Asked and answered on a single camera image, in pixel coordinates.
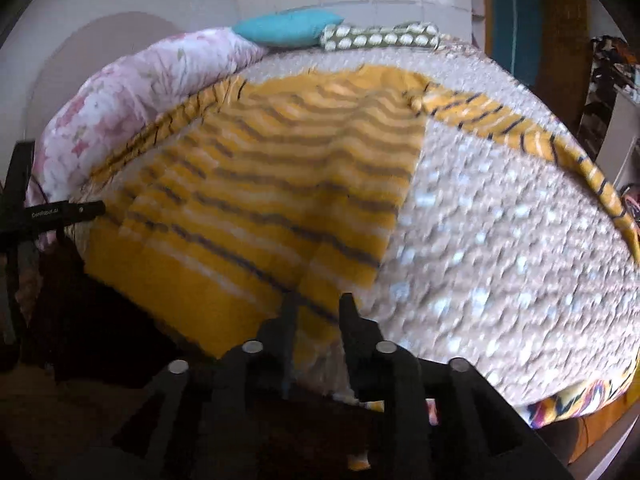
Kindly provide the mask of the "teal pillow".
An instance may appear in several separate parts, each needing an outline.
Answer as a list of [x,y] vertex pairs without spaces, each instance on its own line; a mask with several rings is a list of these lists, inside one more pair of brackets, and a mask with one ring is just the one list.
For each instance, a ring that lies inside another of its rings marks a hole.
[[250,18],[232,27],[238,36],[268,48],[309,48],[320,44],[323,29],[344,18],[320,9],[291,10]]

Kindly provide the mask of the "geometric patterned fleece blanket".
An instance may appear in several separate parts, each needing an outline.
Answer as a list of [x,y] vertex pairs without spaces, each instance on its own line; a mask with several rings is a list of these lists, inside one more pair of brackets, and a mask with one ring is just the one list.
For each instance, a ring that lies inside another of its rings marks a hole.
[[444,431],[471,434],[491,425],[539,429],[589,415],[623,396],[639,367],[634,363],[612,379],[581,380],[544,400],[514,408],[464,359],[442,364],[410,354],[377,354],[346,362],[359,401],[383,404],[387,416],[410,422],[423,396],[434,404],[428,410],[429,420],[437,420]]

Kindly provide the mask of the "green white patterned pillow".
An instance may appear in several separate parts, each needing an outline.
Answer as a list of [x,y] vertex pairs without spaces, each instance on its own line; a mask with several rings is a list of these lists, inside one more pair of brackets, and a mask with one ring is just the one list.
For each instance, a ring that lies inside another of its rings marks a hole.
[[375,48],[436,50],[440,44],[440,33],[434,24],[423,22],[370,27],[339,24],[326,25],[319,42],[329,52]]

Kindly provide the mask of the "brown wooden door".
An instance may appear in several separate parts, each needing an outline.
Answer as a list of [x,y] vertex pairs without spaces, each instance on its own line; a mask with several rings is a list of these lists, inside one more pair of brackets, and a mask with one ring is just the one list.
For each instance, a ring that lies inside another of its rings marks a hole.
[[591,67],[587,0],[485,0],[489,54],[576,132]]

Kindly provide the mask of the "beige white-dotted bedspread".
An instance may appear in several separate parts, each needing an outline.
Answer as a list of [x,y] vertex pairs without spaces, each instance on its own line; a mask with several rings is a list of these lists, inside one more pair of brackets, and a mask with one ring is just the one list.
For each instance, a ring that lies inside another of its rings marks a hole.
[[[314,49],[270,55],[234,76],[263,84],[368,65],[483,93],[578,148],[524,89],[475,56]],[[513,405],[639,364],[639,248],[630,250],[586,180],[434,120],[380,270],[353,295],[387,339],[427,360],[462,356]],[[343,390],[338,329],[311,363],[294,359],[294,372],[312,388]]]

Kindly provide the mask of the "yellow striped knit sweater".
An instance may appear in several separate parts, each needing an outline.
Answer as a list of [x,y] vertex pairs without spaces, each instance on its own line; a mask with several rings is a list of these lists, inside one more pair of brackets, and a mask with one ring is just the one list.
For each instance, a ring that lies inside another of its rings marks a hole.
[[295,292],[307,365],[336,338],[340,297],[372,286],[432,120],[576,172],[638,250],[620,196],[574,145],[483,93],[368,65],[234,76],[141,131],[92,175],[106,211],[87,271],[212,356]]

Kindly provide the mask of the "pink floral quilt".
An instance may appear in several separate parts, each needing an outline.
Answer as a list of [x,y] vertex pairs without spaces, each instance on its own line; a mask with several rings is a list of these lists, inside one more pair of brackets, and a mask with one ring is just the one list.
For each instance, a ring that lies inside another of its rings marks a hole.
[[67,200],[94,167],[158,116],[267,52],[218,27],[162,39],[104,66],[44,127],[25,204]]

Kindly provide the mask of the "cluttered side shelf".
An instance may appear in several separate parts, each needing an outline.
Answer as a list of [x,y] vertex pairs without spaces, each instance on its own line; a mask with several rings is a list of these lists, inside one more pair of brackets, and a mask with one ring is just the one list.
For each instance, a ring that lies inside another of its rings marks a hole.
[[577,139],[639,218],[639,55],[625,40],[590,41],[592,64]]

